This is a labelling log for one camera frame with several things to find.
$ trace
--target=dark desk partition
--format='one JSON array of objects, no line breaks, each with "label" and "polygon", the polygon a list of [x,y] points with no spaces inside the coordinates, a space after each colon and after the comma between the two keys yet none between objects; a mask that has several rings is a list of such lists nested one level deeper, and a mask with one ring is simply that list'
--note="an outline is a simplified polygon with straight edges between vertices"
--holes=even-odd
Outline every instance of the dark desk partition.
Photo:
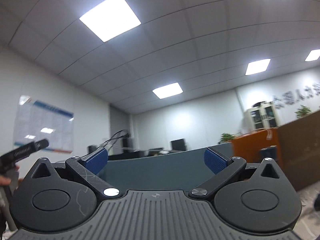
[{"label": "dark desk partition", "polygon": [[[231,143],[213,146],[225,156],[233,156]],[[175,190],[186,192],[214,174],[204,164],[205,148],[138,159],[108,161],[99,177],[126,192],[136,190]]]}]

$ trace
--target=cabinet door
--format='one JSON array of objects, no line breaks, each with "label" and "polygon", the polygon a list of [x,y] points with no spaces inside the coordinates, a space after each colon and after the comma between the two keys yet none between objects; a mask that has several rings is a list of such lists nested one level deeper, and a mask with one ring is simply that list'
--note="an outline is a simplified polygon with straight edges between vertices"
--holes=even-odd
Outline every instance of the cabinet door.
[{"label": "cabinet door", "polygon": [[265,115],[264,115],[264,121],[267,123],[267,127],[277,127],[275,112],[272,108],[272,106],[266,106],[264,107]]},{"label": "cabinet door", "polygon": [[257,108],[256,110],[250,111],[251,119],[255,129],[263,128],[263,122],[261,117],[261,112]]}]

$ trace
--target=floor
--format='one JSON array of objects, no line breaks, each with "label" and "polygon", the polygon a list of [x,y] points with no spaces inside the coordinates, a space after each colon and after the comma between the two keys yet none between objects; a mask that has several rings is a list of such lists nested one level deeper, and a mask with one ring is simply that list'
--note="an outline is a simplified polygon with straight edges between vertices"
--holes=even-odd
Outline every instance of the floor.
[{"label": "floor", "polygon": [[293,230],[303,240],[314,240],[320,235],[320,211],[316,212],[313,208],[319,192],[320,181],[298,192],[302,212]]}]

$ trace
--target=white circular cap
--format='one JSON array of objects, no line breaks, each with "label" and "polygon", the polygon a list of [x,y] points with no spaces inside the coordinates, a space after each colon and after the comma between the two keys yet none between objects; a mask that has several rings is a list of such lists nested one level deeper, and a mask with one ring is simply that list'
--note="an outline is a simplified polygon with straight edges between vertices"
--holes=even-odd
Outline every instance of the white circular cap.
[{"label": "white circular cap", "polygon": [[120,192],[119,189],[116,189],[114,187],[107,188],[103,191],[104,195],[109,197],[116,196],[119,194],[119,192]]}]

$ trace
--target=cabinet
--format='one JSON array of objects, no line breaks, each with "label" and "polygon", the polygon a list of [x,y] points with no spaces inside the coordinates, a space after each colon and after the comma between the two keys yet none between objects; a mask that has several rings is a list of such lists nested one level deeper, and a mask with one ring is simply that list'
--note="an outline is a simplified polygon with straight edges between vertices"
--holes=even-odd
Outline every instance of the cabinet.
[{"label": "cabinet", "polygon": [[250,131],[279,125],[279,118],[272,102],[248,109],[245,118]]}]

